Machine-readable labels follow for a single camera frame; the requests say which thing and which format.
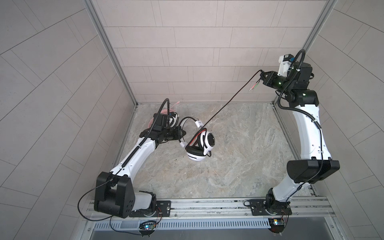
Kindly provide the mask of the white black headphones with cable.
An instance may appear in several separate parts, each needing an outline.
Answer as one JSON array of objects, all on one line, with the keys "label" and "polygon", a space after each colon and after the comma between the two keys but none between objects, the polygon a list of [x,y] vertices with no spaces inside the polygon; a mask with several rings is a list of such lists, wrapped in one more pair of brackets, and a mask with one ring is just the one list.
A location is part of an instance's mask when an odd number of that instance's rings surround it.
[{"label": "white black headphones with cable", "polygon": [[212,156],[212,150],[216,144],[215,137],[212,132],[208,131],[206,126],[210,123],[238,94],[239,92],[249,84],[257,74],[263,73],[263,70],[258,70],[205,124],[199,119],[191,116],[184,117],[179,123],[178,127],[181,130],[184,129],[184,125],[187,120],[193,120],[197,132],[190,139],[189,142],[184,140],[184,137],[180,135],[180,145],[185,149],[187,156],[190,160],[195,162],[201,162],[206,157]]}]

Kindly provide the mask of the pink headphones with cable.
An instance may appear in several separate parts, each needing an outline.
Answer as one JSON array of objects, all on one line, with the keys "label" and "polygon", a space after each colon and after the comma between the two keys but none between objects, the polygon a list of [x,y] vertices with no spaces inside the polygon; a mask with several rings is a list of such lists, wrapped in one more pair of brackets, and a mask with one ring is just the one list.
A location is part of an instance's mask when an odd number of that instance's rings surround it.
[{"label": "pink headphones with cable", "polygon": [[[175,104],[170,108],[170,112],[176,112],[176,111],[175,111],[174,109],[172,109],[172,108],[175,107],[176,105],[178,105],[179,103],[180,103],[180,101],[177,102],[177,103],[175,103]],[[161,114],[166,115],[167,112],[168,112],[167,109],[163,109],[163,110],[161,111]],[[149,122],[149,124],[148,124],[148,128],[151,127],[153,121],[154,121],[154,117],[150,120],[150,122]]]}]

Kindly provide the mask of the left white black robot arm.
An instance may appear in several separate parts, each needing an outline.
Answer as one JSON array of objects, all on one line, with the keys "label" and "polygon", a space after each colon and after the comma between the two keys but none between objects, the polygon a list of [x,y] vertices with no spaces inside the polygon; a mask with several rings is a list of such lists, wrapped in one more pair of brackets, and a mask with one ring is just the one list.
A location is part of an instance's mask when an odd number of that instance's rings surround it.
[{"label": "left white black robot arm", "polygon": [[133,181],[146,159],[162,143],[178,141],[186,132],[177,125],[178,114],[171,112],[170,100],[161,104],[151,126],[141,132],[134,148],[109,172],[97,177],[94,210],[103,214],[126,218],[140,211],[152,216],[157,210],[156,195],[152,192],[136,192]]}]

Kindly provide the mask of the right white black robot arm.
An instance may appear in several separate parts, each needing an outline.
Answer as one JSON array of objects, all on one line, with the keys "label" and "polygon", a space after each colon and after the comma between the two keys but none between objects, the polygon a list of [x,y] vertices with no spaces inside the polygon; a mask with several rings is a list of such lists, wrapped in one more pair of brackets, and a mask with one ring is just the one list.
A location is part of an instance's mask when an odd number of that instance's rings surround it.
[{"label": "right white black robot arm", "polygon": [[293,56],[279,58],[279,70],[264,72],[260,79],[278,94],[277,105],[282,110],[292,111],[295,117],[301,144],[300,160],[287,163],[287,175],[271,188],[264,203],[270,215],[290,214],[290,198],[303,186],[322,181],[340,169],[326,146],[319,117],[319,99],[316,91],[308,88],[313,79],[313,68],[304,62],[306,50]]}]

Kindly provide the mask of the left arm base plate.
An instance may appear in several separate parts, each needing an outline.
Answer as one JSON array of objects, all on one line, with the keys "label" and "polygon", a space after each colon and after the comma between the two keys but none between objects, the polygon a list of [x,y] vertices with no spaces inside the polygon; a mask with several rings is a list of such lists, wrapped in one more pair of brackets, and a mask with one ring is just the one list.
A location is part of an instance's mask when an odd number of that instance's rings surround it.
[{"label": "left arm base plate", "polygon": [[130,218],[134,217],[157,217],[162,215],[162,217],[169,217],[171,210],[171,201],[156,201],[156,204],[150,204],[148,209],[140,209],[129,213]]}]

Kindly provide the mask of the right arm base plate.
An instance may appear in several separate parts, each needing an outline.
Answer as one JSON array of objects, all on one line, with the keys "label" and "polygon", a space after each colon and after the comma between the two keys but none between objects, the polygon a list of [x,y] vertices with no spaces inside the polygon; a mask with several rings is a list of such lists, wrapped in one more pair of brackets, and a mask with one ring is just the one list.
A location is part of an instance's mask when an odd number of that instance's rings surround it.
[{"label": "right arm base plate", "polygon": [[251,209],[253,216],[282,216],[292,215],[292,210],[289,206],[290,202],[273,202],[268,203],[264,199],[250,199],[244,202],[245,207]]}]

